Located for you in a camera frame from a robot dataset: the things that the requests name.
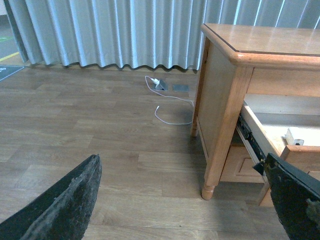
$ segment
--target floor mat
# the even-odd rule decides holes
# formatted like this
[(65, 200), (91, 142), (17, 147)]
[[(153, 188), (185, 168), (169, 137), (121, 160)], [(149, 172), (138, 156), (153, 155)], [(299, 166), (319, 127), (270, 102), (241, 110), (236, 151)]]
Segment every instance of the floor mat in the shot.
[(24, 66), (8, 66), (8, 65), (0, 65), (0, 81), (3, 79), (15, 74), (16, 72), (24, 69)]

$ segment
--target white item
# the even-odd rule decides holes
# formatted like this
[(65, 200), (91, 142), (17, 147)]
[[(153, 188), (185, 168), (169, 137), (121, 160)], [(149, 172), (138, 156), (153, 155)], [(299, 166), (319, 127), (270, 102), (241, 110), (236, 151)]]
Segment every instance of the white item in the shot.
[(289, 127), (288, 131), (285, 135), (286, 142), (288, 145), (303, 145), (304, 139), (303, 139), (303, 131), (299, 129), (298, 127)]

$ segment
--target cabinet top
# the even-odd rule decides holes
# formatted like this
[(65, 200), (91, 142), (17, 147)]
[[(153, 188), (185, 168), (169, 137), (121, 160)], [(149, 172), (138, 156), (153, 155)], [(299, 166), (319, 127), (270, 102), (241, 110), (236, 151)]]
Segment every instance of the cabinet top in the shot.
[(213, 23), (201, 29), (235, 65), (320, 69), (320, 29)]

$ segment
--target floorboard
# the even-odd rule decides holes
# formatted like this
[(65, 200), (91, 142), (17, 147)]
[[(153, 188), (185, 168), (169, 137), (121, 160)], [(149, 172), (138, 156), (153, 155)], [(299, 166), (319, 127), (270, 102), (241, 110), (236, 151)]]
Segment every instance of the floorboard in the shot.
[[(261, 184), (221, 182), (202, 200), (206, 166), (192, 107), (150, 92), (145, 75), (193, 100), (197, 75), (172, 71), (28, 66), (0, 82), (0, 222), (92, 154), (102, 178), (86, 240), (287, 240)], [(190, 92), (173, 92), (188, 84)]]

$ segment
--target white curtain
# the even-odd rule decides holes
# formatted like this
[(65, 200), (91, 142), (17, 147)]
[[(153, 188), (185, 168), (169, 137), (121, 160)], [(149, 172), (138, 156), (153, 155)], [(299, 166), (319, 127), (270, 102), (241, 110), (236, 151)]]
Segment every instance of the white curtain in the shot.
[(200, 67), (206, 23), (320, 28), (319, 0), (4, 0), (24, 61)]

